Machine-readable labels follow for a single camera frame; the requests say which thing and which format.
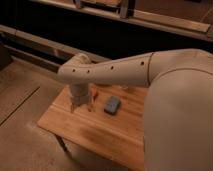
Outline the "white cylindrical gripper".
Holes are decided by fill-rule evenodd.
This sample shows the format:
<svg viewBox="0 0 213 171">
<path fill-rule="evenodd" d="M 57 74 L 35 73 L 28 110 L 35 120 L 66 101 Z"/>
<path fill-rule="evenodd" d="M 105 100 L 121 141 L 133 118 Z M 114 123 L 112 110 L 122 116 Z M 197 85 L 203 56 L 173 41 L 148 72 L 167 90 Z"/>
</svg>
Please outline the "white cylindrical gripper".
<svg viewBox="0 0 213 171">
<path fill-rule="evenodd" d="M 91 102 L 91 93 L 88 84 L 70 84 L 70 111 L 74 112 L 74 107 L 81 106 L 83 104 L 87 104 L 87 109 L 89 112 L 92 111 Z"/>
</svg>

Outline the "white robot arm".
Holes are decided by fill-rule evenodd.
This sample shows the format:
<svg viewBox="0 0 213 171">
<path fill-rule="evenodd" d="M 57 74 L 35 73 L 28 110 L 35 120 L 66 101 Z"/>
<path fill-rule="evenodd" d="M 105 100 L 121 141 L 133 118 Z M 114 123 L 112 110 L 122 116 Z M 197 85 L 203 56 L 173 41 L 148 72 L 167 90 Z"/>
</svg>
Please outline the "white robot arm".
<svg viewBox="0 0 213 171">
<path fill-rule="evenodd" d="M 74 104 L 90 83 L 142 86 L 145 171 L 213 171 L 213 54 L 158 51 L 92 64 L 82 53 L 58 70 Z"/>
</svg>

